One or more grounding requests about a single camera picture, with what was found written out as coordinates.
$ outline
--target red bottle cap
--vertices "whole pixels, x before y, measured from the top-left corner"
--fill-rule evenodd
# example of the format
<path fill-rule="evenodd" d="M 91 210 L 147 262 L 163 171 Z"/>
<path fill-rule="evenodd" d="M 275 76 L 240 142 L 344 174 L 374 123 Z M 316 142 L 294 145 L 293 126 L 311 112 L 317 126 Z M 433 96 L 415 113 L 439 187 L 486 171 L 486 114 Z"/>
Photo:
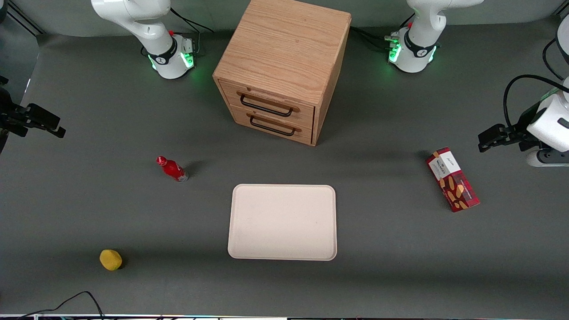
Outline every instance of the red bottle cap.
<path fill-rule="evenodd" d="M 165 166 L 166 162 L 168 162 L 168 159 L 166 159 L 165 157 L 163 157 L 161 155 L 158 156 L 158 158 L 156 158 L 156 163 L 161 165 L 161 166 Z"/>

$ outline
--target wooden drawer cabinet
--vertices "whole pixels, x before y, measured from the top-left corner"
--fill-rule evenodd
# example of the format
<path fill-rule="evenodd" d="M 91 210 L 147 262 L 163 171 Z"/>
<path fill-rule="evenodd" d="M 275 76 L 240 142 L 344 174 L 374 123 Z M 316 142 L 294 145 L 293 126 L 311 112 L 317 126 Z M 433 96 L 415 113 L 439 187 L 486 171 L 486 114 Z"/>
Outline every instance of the wooden drawer cabinet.
<path fill-rule="evenodd" d="M 213 73 L 235 122 L 315 146 L 350 21 L 303 2 L 251 0 Z"/>
<path fill-rule="evenodd" d="M 275 136 L 305 143 L 307 145 L 309 145 L 312 140 L 312 128 L 305 128 L 303 126 L 278 121 L 238 106 L 231 106 L 230 110 L 233 115 L 233 119 L 240 125 L 274 134 Z"/>

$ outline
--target gray tabletop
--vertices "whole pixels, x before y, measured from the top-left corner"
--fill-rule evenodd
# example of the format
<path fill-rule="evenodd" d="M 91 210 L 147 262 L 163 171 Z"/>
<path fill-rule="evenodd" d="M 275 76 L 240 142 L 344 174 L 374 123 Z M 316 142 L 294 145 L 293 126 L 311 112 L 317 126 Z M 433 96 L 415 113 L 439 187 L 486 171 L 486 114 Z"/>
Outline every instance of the gray tabletop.
<path fill-rule="evenodd" d="M 532 168 L 516 146 L 477 149 L 503 122 L 511 78 L 551 77 L 541 49 L 555 30 L 552 20 L 451 26 L 416 75 L 351 34 L 317 147 L 233 122 L 211 78 L 230 34 L 205 36 L 179 80 L 155 74 L 134 37 L 42 39 L 23 103 L 60 116 L 67 135 L 11 136 L 0 157 L 0 310 L 90 290 L 106 313 L 567 319 L 569 171 Z M 549 89 L 516 84 L 512 117 Z M 458 214 L 424 162 L 445 146 L 481 200 Z M 190 180 L 165 176 L 157 155 Z M 232 259 L 240 183 L 333 186 L 337 257 Z M 105 248 L 126 268 L 105 270 Z M 95 311 L 87 298 L 61 309 Z"/>

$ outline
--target green led light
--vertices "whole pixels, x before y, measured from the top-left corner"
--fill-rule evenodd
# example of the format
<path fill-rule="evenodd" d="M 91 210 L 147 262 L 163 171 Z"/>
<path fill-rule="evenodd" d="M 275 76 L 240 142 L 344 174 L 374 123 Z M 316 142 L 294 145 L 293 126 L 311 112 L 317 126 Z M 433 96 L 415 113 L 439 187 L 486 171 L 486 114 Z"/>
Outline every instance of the green led light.
<path fill-rule="evenodd" d="M 391 49 L 391 53 L 389 54 L 389 60 L 391 62 L 396 62 L 400 52 L 401 52 L 401 45 L 397 44 L 395 48 Z"/>
<path fill-rule="evenodd" d="M 188 69 L 193 67 L 193 55 L 180 52 L 180 56 L 184 60 L 184 64 Z"/>
<path fill-rule="evenodd" d="M 150 57 L 150 55 L 148 55 L 148 59 L 150 60 L 150 63 L 152 64 L 152 69 L 156 70 L 156 66 L 154 65 L 154 61 L 152 61 L 152 58 Z"/>
<path fill-rule="evenodd" d="M 429 62 L 431 62 L 431 61 L 432 61 L 432 58 L 435 57 L 435 51 L 436 51 L 436 46 L 432 49 L 431 57 L 428 58 L 428 61 L 429 61 Z"/>

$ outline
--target box label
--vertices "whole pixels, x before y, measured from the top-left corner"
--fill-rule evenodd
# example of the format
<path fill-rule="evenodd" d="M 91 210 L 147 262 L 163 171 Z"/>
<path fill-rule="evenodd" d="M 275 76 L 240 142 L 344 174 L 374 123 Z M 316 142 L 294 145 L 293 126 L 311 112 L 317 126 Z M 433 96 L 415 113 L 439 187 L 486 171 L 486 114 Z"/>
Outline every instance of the box label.
<path fill-rule="evenodd" d="M 450 151 L 439 154 L 438 157 L 435 157 L 428 164 L 437 180 L 441 180 L 452 173 L 460 171 L 460 167 Z"/>

